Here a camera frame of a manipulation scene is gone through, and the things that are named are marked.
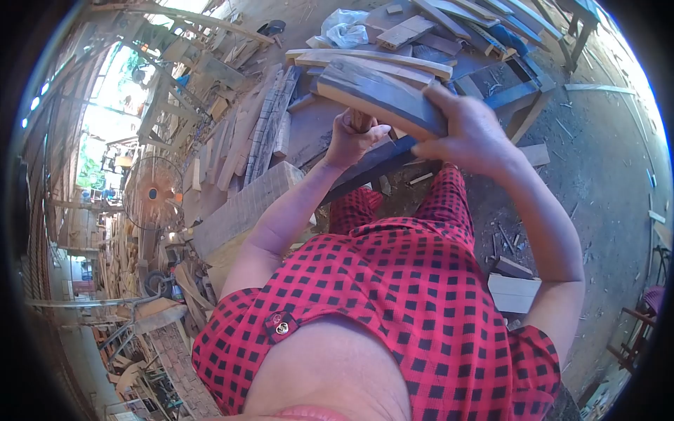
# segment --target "dark wooden board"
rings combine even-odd
[[[423,93],[348,59],[335,59],[318,77],[320,95],[348,105],[417,139],[447,135],[447,119]]]

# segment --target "plank with grooves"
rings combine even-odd
[[[305,53],[300,57],[295,59],[295,63],[298,65],[312,65],[312,66],[321,66],[327,67],[330,64],[330,61],[343,57],[336,54],[330,53]],[[435,76],[431,73],[425,71],[411,69],[410,67],[398,66],[391,63],[385,63],[383,61],[376,60],[367,60],[360,59],[358,57],[346,57],[348,60],[351,60],[353,63],[358,63],[364,67],[368,67],[372,70],[377,70],[382,73],[386,73],[400,79],[403,82],[408,84],[419,83],[422,85],[427,85],[435,79]]]
[[[318,77],[317,90],[416,139],[447,135],[447,120],[420,90],[348,59],[333,60]]]
[[[441,24],[452,34],[458,36],[459,38],[470,40],[470,34],[461,28],[461,26],[455,21],[451,20],[446,14],[438,10],[437,7],[428,4],[426,0],[412,0],[412,3],[414,3],[419,9],[422,9],[428,13],[429,16],[431,16],[431,20]]]
[[[329,48],[288,50],[288,52],[286,53],[286,59],[296,59],[302,54],[309,53],[311,51],[348,55],[360,57],[362,59],[387,61],[390,63],[414,67],[415,69],[427,71],[429,73],[436,75],[442,80],[449,80],[452,78],[453,71],[450,66],[445,66],[440,63],[433,63],[432,61],[415,59],[414,57],[403,57],[401,55],[379,53],[377,51],[338,50],[338,49],[331,50]]]
[[[491,28],[494,25],[501,23],[498,19],[483,19],[480,16],[474,14],[473,12],[464,9],[463,7],[457,6],[454,3],[450,3],[445,0],[426,0],[428,4],[438,8],[440,11],[448,13],[450,15],[461,18],[466,22],[472,22],[485,28]]]

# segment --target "curved wooden board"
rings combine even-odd
[[[317,91],[417,139],[447,135],[447,119],[420,90],[348,59],[335,59],[326,67]]]
[[[427,71],[439,77],[442,80],[449,80],[452,78],[452,68],[432,61],[415,59],[414,57],[403,57],[401,55],[379,53],[377,51],[362,51],[362,50],[338,50],[330,48],[306,48],[301,50],[288,50],[286,52],[286,59],[296,59],[304,53],[321,52],[330,54],[348,55],[353,57],[360,57],[362,59],[372,59],[387,61],[403,66],[414,67],[415,69]]]

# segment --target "metal pipe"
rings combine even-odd
[[[133,304],[141,298],[116,298],[114,300],[96,301],[50,301],[50,300],[24,300],[27,306],[35,307],[58,307],[62,309],[89,309],[91,307],[119,306],[121,304]]]

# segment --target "person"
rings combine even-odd
[[[335,118],[306,177],[241,245],[192,361],[224,415],[285,420],[540,420],[561,381],[584,295],[578,234],[494,112],[439,84],[449,135],[413,152],[445,162],[409,218],[377,220],[379,193],[335,200],[330,231],[286,259],[334,181],[389,130]],[[508,331],[473,255],[464,181],[491,177],[528,233],[541,287]]]

